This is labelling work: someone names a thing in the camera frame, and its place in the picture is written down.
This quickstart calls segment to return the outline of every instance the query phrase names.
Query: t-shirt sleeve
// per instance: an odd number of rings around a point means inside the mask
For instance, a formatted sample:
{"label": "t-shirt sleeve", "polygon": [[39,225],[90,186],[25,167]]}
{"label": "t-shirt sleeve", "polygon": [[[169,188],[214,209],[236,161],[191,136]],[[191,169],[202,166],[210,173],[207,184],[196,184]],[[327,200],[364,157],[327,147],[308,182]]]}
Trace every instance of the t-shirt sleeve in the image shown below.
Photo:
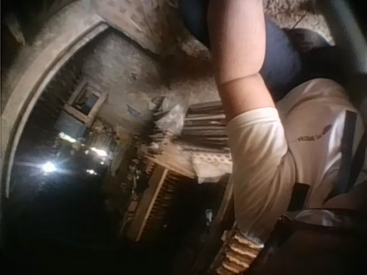
{"label": "t-shirt sleeve", "polygon": [[260,108],[232,119],[227,134],[236,222],[248,238],[262,242],[286,212],[295,180],[284,128],[275,108]]}

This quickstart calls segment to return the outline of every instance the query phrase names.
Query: white t-shirt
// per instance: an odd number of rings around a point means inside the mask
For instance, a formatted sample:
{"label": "white t-shirt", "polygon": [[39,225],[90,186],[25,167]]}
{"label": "white t-shirt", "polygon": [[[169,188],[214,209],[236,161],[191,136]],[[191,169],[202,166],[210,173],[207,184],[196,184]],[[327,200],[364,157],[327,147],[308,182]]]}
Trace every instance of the white t-shirt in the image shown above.
{"label": "white t-shirt", "polygon": [[[343,87],[308,81],[275,108],[242,113],[227,126],[239,228],[264,241],[287,211],[294,183],[310,185],[306,207],[321,207],[336,181],[347,110],[357,110]],[[353,154],[364,133],[357,118]]]}

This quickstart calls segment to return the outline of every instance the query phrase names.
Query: person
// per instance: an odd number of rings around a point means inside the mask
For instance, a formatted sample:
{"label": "person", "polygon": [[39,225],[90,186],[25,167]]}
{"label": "person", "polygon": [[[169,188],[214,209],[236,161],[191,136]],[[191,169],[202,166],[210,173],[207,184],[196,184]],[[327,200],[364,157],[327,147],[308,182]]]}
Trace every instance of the person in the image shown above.
{"label": "person", "polygon": [[[287,210],[322,207],[346,190],[361,116],[341,85],[335,47],[314,32],[280,29],[262,0],[181,0],[179,12],[212,52],[237,225],[264,243]],[[303,50],[300,34],[314,47]]]}

